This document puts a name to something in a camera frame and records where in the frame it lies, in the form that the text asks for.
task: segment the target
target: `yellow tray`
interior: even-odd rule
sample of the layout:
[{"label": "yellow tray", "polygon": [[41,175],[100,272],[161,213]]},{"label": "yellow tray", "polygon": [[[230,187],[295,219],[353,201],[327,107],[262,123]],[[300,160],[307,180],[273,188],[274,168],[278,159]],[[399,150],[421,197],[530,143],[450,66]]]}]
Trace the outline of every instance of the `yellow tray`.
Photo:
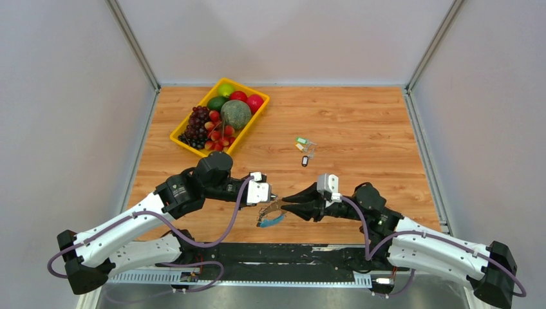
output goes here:
[{"label": "yellow tray", "polygon": [[[233,134],[233,136],[235,136],[235,141],[233,142],[233,144],[231,146],[229,146],[229,149],[226,151],[226,153],[228,155],[231,155],[233,153],[233,151],[235,150],[235,148],[237,148],[237,145],[241,142],[243,137],[245,137],[245,135],[247,134],[249,129],[255,123],[256,119],[264,111],[265,107],[269,103],[269,96],[264,95],[263,93],[258,92],[258,91],[254,90],[252,88],[241,85],[238,82],[234,82],[233,80],[224,78],[224,79],[220,79],[216,83],[216,85],[214,85],[214,87],[212,87],[212,89],[209,91],[209,93],[207,93],[207,95],[201,100],[201,102],[199,102],[198,105],[199,106],[207,106],[207,103],[209,102],[210,99],[212,99],[213,97],[217,97],[218,96],[218,87],[221,84],[231,84],[231,85],[233,85],[235,87],[236,91],[242,91],[242,92],[246,93],[247,96],[259,95],[263,99],[263,104],[261,105],[259,110],[252,116],[249,123],[241,131],[235,132],[235,134]],[[194,153],[194,154],[196,154],[196,155],[198,155],[198,156],[200,156],[202,158],[205,158],[206,156],[209,155],[209,153],[211,153],[210,150],[205,150],[205,149],[197,150],[197,149],[195,149],[195,148],[193,148],[193,147],[191,147],[189,145],[186,145],[185,143],[178,140],[178,136],[181,135],[186,130],[186,127],[188,125],[189,116],[190,115],[187,115],[186,118],[171,133],[171,140],[173,142],[175,142],[177,145],[179,145],[180,147],[182,147],[184,149],[187,149],[187,150],[191,151],[192,153]]]}]

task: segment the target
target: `white wall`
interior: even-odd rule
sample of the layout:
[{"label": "white wall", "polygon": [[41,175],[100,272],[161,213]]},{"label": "white wall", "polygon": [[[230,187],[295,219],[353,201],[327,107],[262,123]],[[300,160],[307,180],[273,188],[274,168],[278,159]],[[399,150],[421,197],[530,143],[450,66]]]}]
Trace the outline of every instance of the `white wall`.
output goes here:
[{"label": "white wall", "polygon": [[0,29],[0,308],[73,308],[56,236],[120,210],[154,93],[103,0],[3,1]]},{"label": "white wall", "polygon": [[546,3],[467,1],[415,92],[458,237],[510,246],[546,302]]},{"label": "white wall", "polygon": [[162,84],[405,84],[452,0],[120,0]]}]

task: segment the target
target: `wood surface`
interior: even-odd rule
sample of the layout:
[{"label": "wood surface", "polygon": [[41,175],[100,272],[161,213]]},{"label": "wood surface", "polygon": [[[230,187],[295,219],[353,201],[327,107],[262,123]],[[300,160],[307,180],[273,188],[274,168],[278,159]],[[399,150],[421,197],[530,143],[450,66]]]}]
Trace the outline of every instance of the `wood surface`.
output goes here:
[{"label": "wood surface", "polygon": [[[340,179],[340,193],[371,182],[387,206],[439,230],[438,218],[399,88],[258,87],[271,101],[232,154],[233,177],[252,171],[267,174],[273,193],[288,196],[307,188],[323,173]],[[161,89],[128,207],[138,203],[167,177],[195,166],[198,157],[170,141],[169,134],[210,90],[207,87]],[[295,138],[318,144],[315,158],[301,166]],[[174,225],[197,241],[214,241],[224,232],[234,204],[207,200],[202,210]],[[359,222],[325,217],[306,222],[293,214],[279,225],[256,227],[261,206],[239,211],[225,241],[278,243],[362,243]],[[143,235],[159,238],[166,227]]]}]

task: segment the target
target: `gray floor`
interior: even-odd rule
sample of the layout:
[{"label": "gray floor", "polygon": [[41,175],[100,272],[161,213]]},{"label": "gray floor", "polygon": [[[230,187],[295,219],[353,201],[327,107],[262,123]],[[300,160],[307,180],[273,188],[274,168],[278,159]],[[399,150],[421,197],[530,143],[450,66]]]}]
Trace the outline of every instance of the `gray floor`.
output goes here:
[{"label": "gray floor", "polygon": [[[395,290],[401,288],[407,276],[398,275]],[[169,290],[164,285],[106,285],[103,291],[117,301],[134,301]],[[223,309],[303,309],[303,308],[468,308],[462,288],[435,276],[418,275],[408,291],[392,299],[371,296],[367,290],[355,288],[264,288],[216,286],[209,290],[183,294],[169,294],[135,304],[114,304],[101,294],[97,308],[223,308]]]}]

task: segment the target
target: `robotic arm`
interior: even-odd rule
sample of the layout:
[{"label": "robotic arm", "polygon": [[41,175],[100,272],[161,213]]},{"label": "robotic arm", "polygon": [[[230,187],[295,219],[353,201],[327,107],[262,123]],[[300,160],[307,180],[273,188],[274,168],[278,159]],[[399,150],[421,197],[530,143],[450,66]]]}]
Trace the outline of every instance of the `robotic arm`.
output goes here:
[{"label": "robotic arm", "polygon": [[[61,250],[57,256],[62,255],[64,259],[66,276],[58,277],[68,278],[74,294],[84,294],[120,272],[175,261],[188,241],[199,244],[187,236],[180,239],[174,235],[154,241],[129,242],[163,223],[174,228],[170,221],[200,210],[206,198],[238,202],[238,205],[244,201],[244,205],[240,206],[244,207],[267,203],[271,197],[275,197],[264,174],[250,173],[243,179],[231,178],[232,165],[229,155],[211,153],[201,159],[195,168],[169,177],[137,205],[98,227],[77,234],[70,230],[61,232],[57,236]],[[215,243],[201,245],[212,247],[226,235]],[[48,263],[48,268],[52,274],[56,274],[52,270],[53,260]]]},{"label": "robotic arm", "polygon": [[452,280],[493,306],[511,308],[513,295],[525,296],[524,289],[513,292],[515,283],[522,286],[508,246],[497,241],[485,246],[428,229],[385,207],[386,200],[370,183],[357,186],[352,196],[341,196],[338,183],[336,175],[321,175],[309,188],[283,198],[281,209],[306,221],[324,216],[361,220],[366,260]]}]

